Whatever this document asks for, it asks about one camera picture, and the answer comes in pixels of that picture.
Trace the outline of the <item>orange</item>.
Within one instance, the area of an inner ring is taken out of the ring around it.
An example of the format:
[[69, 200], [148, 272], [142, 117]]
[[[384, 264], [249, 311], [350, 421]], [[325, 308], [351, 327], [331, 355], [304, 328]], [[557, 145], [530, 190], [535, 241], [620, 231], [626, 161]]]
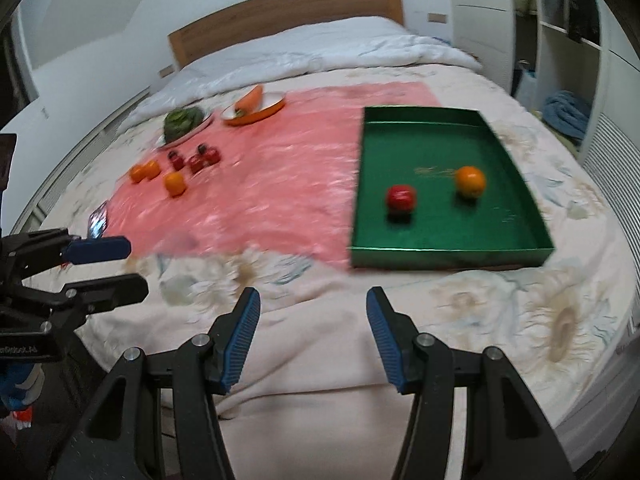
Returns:
[[162, 172], [162, 168], [160, 168], [160, 163], [156, 159], [148, 160], [142, 167], [144, 172], [144, 177], [146, 180], [153, 180], [157, 178]]
[[143, 165], [135, 164], [128, 171], [128, 177], [133, 184], [142, 182], [145, 178], [145, 168]]
[[477, 200], [486, 191], [487, 180], [482, 170], [464, 166], [454, 173], [454, 185], [460, 196]]
[[166, 174], [163, 180], [163, 184], [168, 196], [171, 198], [183, 195], [188, 188], [183, 174], [179, 171], [173, 171], [169, 174]]

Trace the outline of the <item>red apple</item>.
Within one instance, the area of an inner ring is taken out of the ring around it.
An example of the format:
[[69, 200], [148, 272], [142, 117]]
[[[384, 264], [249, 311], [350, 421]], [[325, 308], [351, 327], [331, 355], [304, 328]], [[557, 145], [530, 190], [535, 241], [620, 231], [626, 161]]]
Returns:
[[215, 166], [221, 162], [221, 154], [213, 146], [210, 146], [203, 155], [208, 166]]
[[416, 209], [418, 193], [408, 184], [394, 184], [386, 191], [385, 205], [388, 211], [411, 214]]
[[188, 159], [191, 174], [198, 174], [205, 167], [205, 160], [200, 154], [195, 154]]

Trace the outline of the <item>floral bed cover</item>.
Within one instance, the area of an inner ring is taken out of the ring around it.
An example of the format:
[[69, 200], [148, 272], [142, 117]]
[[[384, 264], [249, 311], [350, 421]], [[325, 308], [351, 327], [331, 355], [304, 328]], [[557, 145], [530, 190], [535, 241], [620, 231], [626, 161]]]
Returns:
[[[608, 364], [636, 296], [626, 235], [597, 183], [556, 136], [491, 81], [447, 65], [346, 68], [273, 81], [290, 91], [420, 82], [431, 107], [477, 110], [521, 173], [554, 251], [536, 268], [461, 272], [356, 270], [309, 256], [246, 248], [234, 254], [132, 256], [64, 266], [32, 284], [142, 274], [142, 304], [90, 316], [78, 332], [99, 370], [127, 348], [171, 350], [228, 312], [244, 287], [262, 318], [239, 385], [216, 403], [232, 464], [243, 478], [386, 478], [410, 402], [385, 379], [366, 318], [382, 286], [396, 309], [454, 348], [506, 352], [552, 425], [570, 414]], [[47, 226], [84, 232], [89, 214], [153, 156], [162, 115], [125, 131], [55, 205]]]

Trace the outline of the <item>green rectangular tray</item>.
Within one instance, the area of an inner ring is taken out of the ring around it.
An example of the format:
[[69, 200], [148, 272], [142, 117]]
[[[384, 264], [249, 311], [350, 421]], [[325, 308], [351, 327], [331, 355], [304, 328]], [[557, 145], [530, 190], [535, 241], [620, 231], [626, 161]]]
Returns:
[[[486, 191], [460, 196], [454, 173], [482, 170]], [[408, 184], [411, 214], [388, 211], [387, 189]], [[354, 268], [517, 269], [554, 251], [546, 222], [518, 167], [477, 110], [371, 106], [364, 110], [350, 238]]]

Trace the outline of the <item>green leafy vegetable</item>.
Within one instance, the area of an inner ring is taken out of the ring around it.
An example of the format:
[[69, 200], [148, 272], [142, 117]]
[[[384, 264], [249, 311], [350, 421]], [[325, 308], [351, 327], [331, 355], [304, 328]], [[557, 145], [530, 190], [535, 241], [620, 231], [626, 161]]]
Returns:
[[198, 106], [177, 108], [169, 112], [163, 124], [165, 143], [175, 142], [201, 125], [205, 118], [204, 112]]

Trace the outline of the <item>pink plastic sheet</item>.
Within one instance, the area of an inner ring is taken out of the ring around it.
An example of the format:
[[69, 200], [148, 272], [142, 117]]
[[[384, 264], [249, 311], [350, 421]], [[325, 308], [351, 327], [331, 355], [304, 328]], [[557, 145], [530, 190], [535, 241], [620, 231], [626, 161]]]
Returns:
[[438, 103], [420, 82], [355, 84], [290, 91], [283, 110], [253, 125], [215, 120], [179, 151], [205, 143], [220, 163], [183, 169], [178, 197], [163, 177], [122, 179], [108, 202], [107, 235], [126, 236], [138, 257], [255, 248], [346, 268], [364, 108]]

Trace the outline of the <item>carrot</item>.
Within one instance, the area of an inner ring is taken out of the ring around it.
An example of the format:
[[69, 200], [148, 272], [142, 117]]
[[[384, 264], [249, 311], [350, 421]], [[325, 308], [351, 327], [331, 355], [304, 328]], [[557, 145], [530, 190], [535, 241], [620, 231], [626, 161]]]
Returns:
[[256, 110], [262, 107], [262, 95], [264, 94], [264, 87], [261, 84], [256, 84], [254, 88], [251, 88], [245, 96], [238, 99], [234, 105], [234, 114], [236, 117], [243, 117], [249, 114], [253, 114]]

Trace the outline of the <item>orange rimmed plate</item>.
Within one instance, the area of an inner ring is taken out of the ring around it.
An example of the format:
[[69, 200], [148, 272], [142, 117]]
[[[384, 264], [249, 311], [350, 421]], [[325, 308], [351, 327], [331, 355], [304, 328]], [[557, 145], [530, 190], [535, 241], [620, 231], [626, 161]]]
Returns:
[[282, 110], [286, 104], [284, 92], [266, 92], [262, 95], [262, 104], [250, 114], [239, 116], [235, 113], [234, 106], [230, 105], [220, 113], [220, 120], [227, 126], [241, 127], [261, 122]]

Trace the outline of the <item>white slatted door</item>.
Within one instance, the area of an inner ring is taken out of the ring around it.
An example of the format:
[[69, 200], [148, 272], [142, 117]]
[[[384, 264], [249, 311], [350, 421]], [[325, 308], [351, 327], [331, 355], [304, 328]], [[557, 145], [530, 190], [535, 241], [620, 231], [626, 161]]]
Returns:
[[639, 149], [612, 119], [601, 114], [582, 166], [611, 205], [639, 263]]

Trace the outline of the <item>white plastic bag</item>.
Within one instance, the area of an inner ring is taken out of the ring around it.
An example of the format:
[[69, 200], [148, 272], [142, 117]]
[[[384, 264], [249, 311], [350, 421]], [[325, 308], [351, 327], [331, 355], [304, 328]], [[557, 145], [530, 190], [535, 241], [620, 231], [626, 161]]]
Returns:
[[533, 67], [525, 60], [518, 61], [518, 84], [514, 96], [522, 107], [528, 110], [533, 107], [536, 87], [537, 77]]

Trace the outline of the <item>blue towel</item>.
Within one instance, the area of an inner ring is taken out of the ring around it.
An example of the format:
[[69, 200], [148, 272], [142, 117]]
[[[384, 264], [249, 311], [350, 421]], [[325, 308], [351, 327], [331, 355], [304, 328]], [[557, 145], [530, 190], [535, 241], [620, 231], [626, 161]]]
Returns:
[[584, 142], [591, 106], [575, 93], [560, 90], [548, 96], [542, 104], [542, 121], [567, 138], [578, 148]]

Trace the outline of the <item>white duvet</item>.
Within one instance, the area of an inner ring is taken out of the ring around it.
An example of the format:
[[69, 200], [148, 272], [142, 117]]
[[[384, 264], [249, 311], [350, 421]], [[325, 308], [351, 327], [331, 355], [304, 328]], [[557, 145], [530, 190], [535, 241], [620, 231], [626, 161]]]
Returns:
[[149, 96], [117, 131], [218, 93], [345, 68], [442, 64], [479, 72], [482, 64], [445, 41], [409, 32], [389, 18], [360, 16], [303, 25], [208, 54]]

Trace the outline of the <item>white wardrobe shelving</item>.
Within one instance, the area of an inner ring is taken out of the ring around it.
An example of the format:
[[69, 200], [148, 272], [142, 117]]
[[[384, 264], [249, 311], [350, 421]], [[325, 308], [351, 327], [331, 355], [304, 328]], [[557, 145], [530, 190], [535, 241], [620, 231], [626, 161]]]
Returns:
[[618, 125], [639, 148], [639, 58], [604, 0], [536, 0], [538, 13], [537, 87], [534, 111], [542, 120], [542, 104], [552, 93], [567, 90], [591, 106], [586, 137], [578, 159], [590, 142], [601, 114]]

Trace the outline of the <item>wooden headboard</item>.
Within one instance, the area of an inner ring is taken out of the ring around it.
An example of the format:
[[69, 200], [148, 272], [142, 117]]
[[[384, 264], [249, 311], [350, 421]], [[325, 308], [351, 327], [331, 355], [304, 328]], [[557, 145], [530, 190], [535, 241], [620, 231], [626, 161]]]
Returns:
[[405, 23], [402, 0], [246, 0], [175, 30], [168, 42], [183, 68], [235, 44], [298, 26], [362, 16]]

